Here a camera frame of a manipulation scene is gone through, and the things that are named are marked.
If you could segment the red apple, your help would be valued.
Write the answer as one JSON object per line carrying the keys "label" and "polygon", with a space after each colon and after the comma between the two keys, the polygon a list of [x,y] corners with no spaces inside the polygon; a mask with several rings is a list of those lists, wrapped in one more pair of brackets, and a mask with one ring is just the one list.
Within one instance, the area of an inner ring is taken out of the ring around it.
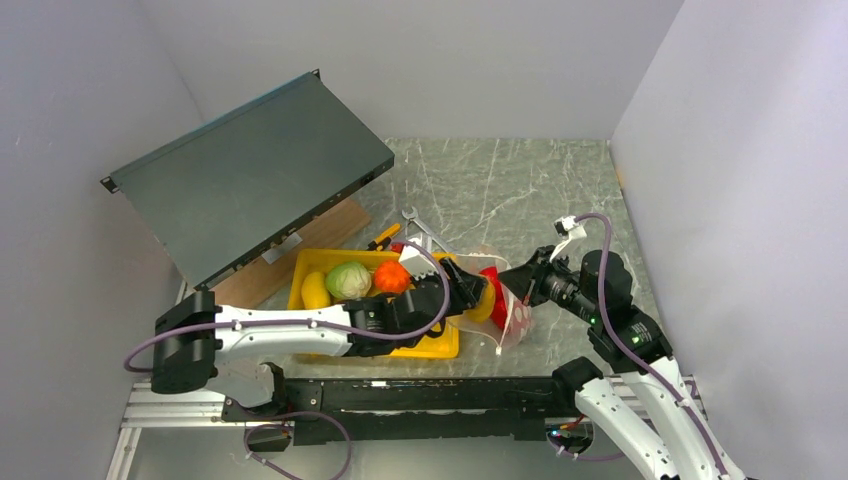
{"label": "red apple", "polygon": [[519,344],[532,327],[532,309],[516,303],[513,305],[504,330],[503,346],[511,348]]}

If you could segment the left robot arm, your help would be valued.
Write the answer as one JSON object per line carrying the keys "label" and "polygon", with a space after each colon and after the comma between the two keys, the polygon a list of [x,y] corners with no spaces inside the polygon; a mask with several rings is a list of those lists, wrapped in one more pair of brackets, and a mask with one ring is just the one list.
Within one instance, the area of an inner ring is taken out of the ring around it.
{"label": "left robot arm", "polygon": [[277,355],[378,357],[438,337],[447,319],[483,306],[491,283],[450,258],[401,294],[313,310],[251,310],[194,292],[155,322],[151,386],[161,395],[209,389],[272,420],[287,406]]}

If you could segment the clear polka dot zip bag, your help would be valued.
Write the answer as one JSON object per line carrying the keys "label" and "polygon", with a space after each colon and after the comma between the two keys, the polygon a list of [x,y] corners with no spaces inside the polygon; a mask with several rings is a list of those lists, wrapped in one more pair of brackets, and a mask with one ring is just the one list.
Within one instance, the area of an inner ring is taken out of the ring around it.
{"label": "clear polka dot zip bag", "polygon": [[449,317],[447,323],[462,332],[492,340],[494,354],[501,356],[518,345],[533,325],[531,308],[498,280],[497,275],[512,265],[486,245],[476,252],[459,253],[455,259],[460,268],[482,275],[489,285],[484,288],[481,306]]}

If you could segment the red bell pepper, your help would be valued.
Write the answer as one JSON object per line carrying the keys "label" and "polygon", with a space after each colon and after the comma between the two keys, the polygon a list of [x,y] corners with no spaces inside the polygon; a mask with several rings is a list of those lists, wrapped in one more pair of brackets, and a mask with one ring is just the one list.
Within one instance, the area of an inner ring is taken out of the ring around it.
{"label": "red bell pepper", "polygon": [[490,319],[500,330],[504,330],[508,312],[502,285],[498,279],[497,268],[494,266],[486,267],[480,271],[480,274],[488,279],[490,285],[494,289],[495,300],[490,314]]}

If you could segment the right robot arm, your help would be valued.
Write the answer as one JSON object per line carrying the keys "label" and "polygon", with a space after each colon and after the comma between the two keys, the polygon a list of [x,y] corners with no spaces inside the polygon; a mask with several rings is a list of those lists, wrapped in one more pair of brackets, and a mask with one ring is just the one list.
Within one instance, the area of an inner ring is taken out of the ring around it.
{"label": "right robot arm", "polygon": [[587,416],[645,479],[745,478],[708,428],[661,328],[634,304],[620,256],[593,250],[573,270],[552,252],[538,248],[525,264],[499,273],[500,283],[529,307],[552,301],[585,321],[594,350],[642,407],[626,405],[610,378],[579,357],[552,374],[555,409]]}

